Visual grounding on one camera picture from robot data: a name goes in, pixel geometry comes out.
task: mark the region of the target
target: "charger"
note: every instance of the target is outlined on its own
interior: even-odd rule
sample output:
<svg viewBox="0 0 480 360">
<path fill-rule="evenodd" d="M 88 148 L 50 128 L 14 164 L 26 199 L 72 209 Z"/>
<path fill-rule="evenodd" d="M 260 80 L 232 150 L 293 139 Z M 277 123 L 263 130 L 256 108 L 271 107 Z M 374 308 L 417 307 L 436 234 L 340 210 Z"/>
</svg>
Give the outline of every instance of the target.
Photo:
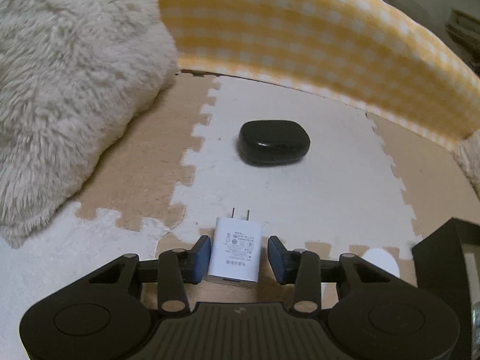
<svg viewBox="0 0 480 360">
<path fill-rule="evenodd" d="M 262 227 L 249 220 L 250 210 L 246 220 L 234 214 L 217 218 L 207 280 L 251 287 L 258 282 Z"/>
</svg>

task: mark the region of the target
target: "white round object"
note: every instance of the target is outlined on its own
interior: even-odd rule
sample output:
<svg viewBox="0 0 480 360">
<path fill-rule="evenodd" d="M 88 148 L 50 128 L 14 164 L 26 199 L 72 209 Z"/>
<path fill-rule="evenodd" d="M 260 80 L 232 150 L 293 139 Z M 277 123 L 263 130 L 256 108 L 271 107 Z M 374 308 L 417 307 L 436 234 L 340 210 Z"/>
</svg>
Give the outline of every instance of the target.
<svg viewBox="0 0 480 360">
<path fill-rule="evenodd" d="M 398 268 L 397 261 L 395 258 L 386 250 L 383 249 L 369 249 L 365 252 L 362 258 L 369 263 L 372 263 L 379 268 L 382 268 L 384 271 L 400 277 L 400 268 Z"/>
</svg>

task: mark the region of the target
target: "fluffy cushion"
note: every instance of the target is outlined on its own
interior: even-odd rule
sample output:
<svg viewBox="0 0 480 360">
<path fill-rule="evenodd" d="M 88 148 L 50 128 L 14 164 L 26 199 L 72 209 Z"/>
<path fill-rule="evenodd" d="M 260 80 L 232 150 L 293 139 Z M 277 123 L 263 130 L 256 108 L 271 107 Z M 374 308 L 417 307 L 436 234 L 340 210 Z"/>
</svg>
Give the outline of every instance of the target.
<svg viewBox="0 0 480 360">
<path fill-rule="evenodd" d="M 157 0 L 0 0 L 0 234 L 47 224 L 177 71 Z"/>
</svg>

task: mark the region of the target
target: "usb wall charger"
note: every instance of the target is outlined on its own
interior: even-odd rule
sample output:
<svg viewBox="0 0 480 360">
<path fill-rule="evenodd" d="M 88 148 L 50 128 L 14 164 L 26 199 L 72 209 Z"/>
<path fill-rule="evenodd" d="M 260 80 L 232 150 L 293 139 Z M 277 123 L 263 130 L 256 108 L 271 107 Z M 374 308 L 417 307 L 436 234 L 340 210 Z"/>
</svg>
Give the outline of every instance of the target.
<svg viewBox="0 0 480 360">
<path fill-rule="evenodd" d="M 262 227 L 249 220 L 250 210 L 246 220 L 234 214 L 235 209 L 231 218 L 217 218 L 207 279 L 249 287 L 258 281 Z"/>
</svg>

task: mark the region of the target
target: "checkered fabric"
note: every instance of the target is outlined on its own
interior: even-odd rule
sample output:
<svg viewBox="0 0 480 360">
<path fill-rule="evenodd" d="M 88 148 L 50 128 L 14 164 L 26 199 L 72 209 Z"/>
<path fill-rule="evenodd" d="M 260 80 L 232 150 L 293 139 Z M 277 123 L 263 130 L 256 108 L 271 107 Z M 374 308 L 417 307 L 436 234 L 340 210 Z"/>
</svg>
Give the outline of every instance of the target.
<svg viewBox="0 0 480 360">
<path fill-rule="evenodd" d="M 382 0 L 159 0 L 183 69 L 341 100 L 452 148 L 480 128 L 480 79 Z"/>
</svg>

